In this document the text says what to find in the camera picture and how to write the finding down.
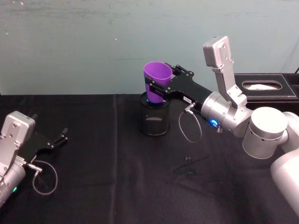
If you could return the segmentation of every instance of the black mesh cup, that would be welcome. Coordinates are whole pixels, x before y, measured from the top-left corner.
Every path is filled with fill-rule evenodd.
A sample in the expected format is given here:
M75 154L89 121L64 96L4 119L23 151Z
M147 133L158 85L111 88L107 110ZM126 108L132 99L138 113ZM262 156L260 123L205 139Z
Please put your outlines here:
M146 92L140 98L140 130L150 136L160 136L169 130L169 102L151 103Z

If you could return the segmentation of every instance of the light blue wall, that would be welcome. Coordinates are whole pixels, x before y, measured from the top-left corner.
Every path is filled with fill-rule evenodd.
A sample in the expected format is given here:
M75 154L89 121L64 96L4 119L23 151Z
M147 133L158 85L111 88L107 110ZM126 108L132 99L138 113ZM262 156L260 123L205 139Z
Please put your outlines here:
M2 0L1 94L141 93L143 65L216 90L202 44L228 35L235 72L294 72L299 0Z

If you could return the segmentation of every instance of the plastic cup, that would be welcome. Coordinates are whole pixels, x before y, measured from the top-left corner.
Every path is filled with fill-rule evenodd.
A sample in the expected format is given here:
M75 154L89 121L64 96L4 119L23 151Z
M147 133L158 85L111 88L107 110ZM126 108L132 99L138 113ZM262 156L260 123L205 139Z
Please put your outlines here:
M172 70L163 62L149 62L143 68L144 77L152 78L161 85L167 85L171 80ZM150 91L150 85L145 84L147 98L152 103L161 103L163 98Z

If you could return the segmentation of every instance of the black tablecloth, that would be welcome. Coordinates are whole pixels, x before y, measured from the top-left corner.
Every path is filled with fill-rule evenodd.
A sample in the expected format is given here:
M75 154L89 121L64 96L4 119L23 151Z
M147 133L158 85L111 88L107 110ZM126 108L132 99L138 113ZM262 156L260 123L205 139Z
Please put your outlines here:
M37 194L28 171L0 209L0 223L299 223L271 179L280 149L256 160L244 152L241 139L217 134L201 118L203 139L189 143L178 127L185 107L178 101L171 103L170 131L145 136L138 129L139 97L1 96L1 124L14 110L37 113L38 132L54 138L68 127L69 141L39 156L58 172L55 193ZM182 122L197 137L194 120L185 116Z

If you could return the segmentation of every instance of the tissue box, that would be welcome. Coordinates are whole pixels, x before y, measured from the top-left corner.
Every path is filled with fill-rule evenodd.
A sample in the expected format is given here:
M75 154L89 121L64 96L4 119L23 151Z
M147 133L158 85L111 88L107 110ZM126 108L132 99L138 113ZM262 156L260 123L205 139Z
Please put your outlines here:
M249 109L269 106L299 115L299 74L236 73L235 82Z

